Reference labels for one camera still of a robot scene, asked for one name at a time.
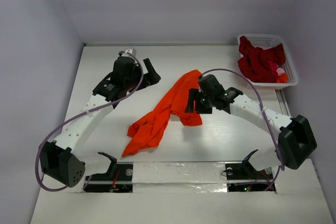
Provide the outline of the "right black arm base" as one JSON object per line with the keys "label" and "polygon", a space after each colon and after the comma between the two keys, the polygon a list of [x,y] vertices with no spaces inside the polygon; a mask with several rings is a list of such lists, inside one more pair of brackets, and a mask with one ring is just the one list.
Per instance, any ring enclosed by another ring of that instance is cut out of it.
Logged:
{"label": "right black arm base", "polygon": [[249,153],[240,163],[225,164],[221,176],[227,179],[228,192],[249,193],[255,191],[276,192],[274,185],[271,185],[274,179],[272,169],[269,173],[266,170],[256,171],[249,160],[257,150]]}

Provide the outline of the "dark red t shirt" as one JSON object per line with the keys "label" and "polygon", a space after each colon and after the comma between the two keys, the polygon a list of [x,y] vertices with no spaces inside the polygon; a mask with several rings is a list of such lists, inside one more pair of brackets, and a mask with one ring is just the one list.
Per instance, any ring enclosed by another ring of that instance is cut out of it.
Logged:
{"label": "dark red t shirt", "polygon": [[245,36],[242,36],[239,41],[239,52],[243,55],[238,60],[241,73],[251,82],[278,83],[277,70],[279,66],[286,63],[283,45],[262,49],[254,47]]}

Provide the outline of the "pink cloth in basket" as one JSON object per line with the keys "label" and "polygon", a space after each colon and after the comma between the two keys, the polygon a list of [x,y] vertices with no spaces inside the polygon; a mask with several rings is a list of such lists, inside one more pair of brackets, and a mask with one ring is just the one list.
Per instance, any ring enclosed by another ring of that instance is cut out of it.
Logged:
{"label": "pink cloth in basket", "polygon": [[283,74],[285,74],[285,71],[283,70],[283,68],[279,67],[275,62],[269,61],[269,68],[271,70],[271,73],[278,77],[278,76],[282,76]]}

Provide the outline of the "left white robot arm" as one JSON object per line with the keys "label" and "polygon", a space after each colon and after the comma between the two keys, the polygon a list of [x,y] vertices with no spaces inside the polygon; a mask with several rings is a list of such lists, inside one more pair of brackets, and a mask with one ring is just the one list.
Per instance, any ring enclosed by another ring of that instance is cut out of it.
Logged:
{"label": "left white robot arm", "polygon": [[40,172],[60,182],[61,190],[75,187],[86,170],[79,153],[96,127],[121,101],[160,80],[150,59],[140,63],[133,54],[120,52],[113,70],[93,89],[83,111],[52,130],[40,144],[35,161],[40,187],[54,191],[43,184]]}

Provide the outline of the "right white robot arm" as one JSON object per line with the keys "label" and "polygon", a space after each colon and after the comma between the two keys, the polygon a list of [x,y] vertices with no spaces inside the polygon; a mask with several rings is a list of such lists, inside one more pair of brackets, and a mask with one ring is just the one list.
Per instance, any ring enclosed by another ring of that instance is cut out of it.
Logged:
{"label": "right white robot arm", "polygon": [[317,148],[309,121],[298,115],[295,118],[265,108],[242,91],[224,87],[212,74],[198,79],[199,87],[191,88],[185,111],[211,114],[212,109],[242,118],[270,134],[274,146],[253,150],[243,160],[241,171],[253,178],[268,167],[298,169]]}

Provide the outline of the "orange t shirt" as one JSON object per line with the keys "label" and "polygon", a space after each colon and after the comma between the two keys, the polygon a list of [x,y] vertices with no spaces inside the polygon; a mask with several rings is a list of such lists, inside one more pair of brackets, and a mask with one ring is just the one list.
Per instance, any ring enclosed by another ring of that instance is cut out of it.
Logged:
{"label": "orange t shirt", "polygon": [[137,154],[140,150],[159,146],[172,114],[178,116],[183,126],[200,126],[202,118],[196,112],[186,113],[190,89],[198,89],[199,70],[182,75],[169,89],[156,107],[131,124],[127,136],[131,138],[122,157]]}

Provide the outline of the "white plastic basket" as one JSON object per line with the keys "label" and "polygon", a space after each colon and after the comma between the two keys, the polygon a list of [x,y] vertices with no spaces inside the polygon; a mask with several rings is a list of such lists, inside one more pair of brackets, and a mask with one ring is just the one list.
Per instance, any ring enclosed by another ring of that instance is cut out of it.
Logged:
{"label": "white plastic basket", "polygon": [[284,40],[277,35],[271,34],[241,34],[237,36],[238,42],[238,50],[239,50],[239,39],[245,36],[251,42],[254,47],[260,47],[262,49],[270,49],[275,47],[279,44],[283,45],[285,56],[286,56],[286,63],[281,65],[280,67],[283,68],[285,74],[288,76],[288,83],[255,83],[251,82],[254,86],[261,88],[261,89],[275,89],[281,90],[286,87],[293,87],[298,84],[298,76],[292,62],[292,58],[290,56],[289,50],[287,45],[285,44]]}

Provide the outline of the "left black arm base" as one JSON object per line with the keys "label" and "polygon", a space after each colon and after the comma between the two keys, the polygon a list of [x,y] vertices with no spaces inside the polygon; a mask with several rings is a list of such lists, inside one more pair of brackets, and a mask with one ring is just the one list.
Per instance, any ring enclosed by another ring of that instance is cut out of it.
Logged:
{"label": "left black arm base", "polygon": [[105,173],[86,176],[83,191],[87,193],[132,193],[133,163],[119,163],[115,157],[105,152],[98,152],[98,154],[109,159],[109,167]]}

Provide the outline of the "small orange cloth in basket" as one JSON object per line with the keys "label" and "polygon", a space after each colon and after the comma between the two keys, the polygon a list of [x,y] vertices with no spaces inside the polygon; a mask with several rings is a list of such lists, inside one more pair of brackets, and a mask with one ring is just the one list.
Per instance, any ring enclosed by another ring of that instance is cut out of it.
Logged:
{"label": "small orange cloth in basket", "polygon": [[277,78],[277,83],[288,83],[288,76],[285,73],[279,75]]}

